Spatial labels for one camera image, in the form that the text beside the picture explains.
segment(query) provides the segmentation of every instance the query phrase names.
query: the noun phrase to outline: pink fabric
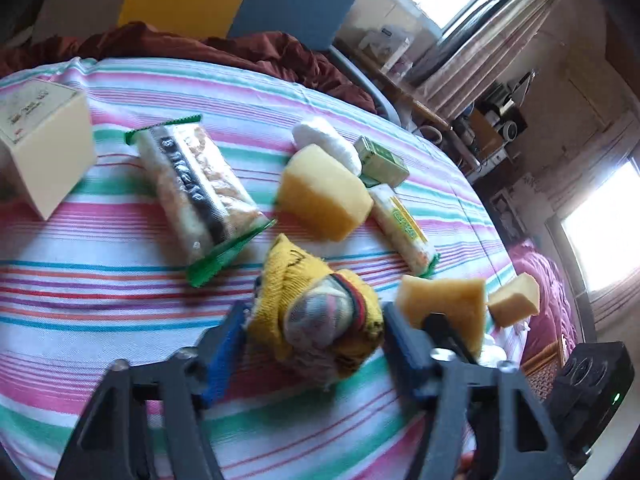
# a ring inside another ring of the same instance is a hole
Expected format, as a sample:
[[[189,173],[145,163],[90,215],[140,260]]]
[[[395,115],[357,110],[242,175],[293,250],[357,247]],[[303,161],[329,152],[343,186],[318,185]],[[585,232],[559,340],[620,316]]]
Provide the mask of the pink fabric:
[[[576,332],[571,318],[571,306],[564,294],[558,266],[538,252],[531,240],[525,240],[509,249],[509,256],[518,274],[526,272],[540,286],[540,314],[529,322],[522,362],[536,356],[546,346],[564,334],[567,351],[575,348]]]

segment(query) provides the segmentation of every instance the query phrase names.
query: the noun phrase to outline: green box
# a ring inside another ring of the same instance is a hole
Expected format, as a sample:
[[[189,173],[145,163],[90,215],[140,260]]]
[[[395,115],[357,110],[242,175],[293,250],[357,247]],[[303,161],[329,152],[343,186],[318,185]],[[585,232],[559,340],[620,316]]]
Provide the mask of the green box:
[[[382,144],[360,137],[354,146],[362,162],[363,175],[391,187],[400,186],[409,177],[404,160]]]

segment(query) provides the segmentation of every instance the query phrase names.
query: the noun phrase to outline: yellow label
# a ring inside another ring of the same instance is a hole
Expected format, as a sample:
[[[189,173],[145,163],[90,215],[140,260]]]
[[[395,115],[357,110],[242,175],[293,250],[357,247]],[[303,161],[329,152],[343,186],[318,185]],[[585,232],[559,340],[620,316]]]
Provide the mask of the yellow label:
[[[402,231],[404,231],[411,240],[420,238],[424,243],[428,243],[427,237],[422,232],[422,229],[420,229],[420,226],[415,222],[414,217],[404,208],[402,202],[398,200],[398,197],[391,197],[391,202],[395,206],[391,211],[391,215]]]

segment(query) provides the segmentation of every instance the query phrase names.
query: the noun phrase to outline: striped fabric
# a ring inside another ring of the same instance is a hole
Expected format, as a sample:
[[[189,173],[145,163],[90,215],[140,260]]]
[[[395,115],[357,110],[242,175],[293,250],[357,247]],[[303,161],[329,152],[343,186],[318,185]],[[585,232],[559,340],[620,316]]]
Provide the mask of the striped fabric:
[[[29,479],[54,476],[110,362],[161,360],[219,323],[233,300],[247,300],[278,232],[332,267],[356,271],[383,300],[393,298],[407,272],[370,221],[335,244],[313,241],[281,216],[210,285],[189,288],[136,149],[124,143],[126,130],[202,113],[226,160],[271,216],[279,174],[294,152],[290,128],[324,116],[348,140],[366,134],[404,158],[411,177],[398,193],[442,253],[437,278],[482,276],[494,290],[514,276],[486,211],[449,159],[356,107],[268,76],[169,59],[42,66],[2,80],[0,96],[34,76],[86,92],[98,163],[46,223],[2,190],[0,440]],[[490,320],[486,328],[520,360],[524,335],[497,331]],[[159,407],[151,404],[150,412],[159,474],[170,478]],[[206,427],[227,479],[399,479],[422,416],[399,402],[381,351],[323,391],[251,348]]]

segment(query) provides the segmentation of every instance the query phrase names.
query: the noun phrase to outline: foam block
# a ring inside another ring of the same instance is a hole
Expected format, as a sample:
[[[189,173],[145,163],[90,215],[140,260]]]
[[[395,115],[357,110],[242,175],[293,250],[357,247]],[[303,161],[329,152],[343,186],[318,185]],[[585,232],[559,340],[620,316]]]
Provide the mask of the foam block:
[[[467,349],[477,358],[485,320],[484,280],[425,280],[403,276],[396,305],[414,328],[432,313],[447,316]]]
[[[511,326],[540,313],[540,287],[526,272],[489,294],[489,312],[496,325]]]
[[[313,234],[334,242],[361,225],[373,205],[362,181],[315,144],[291,157],[276,201]]]

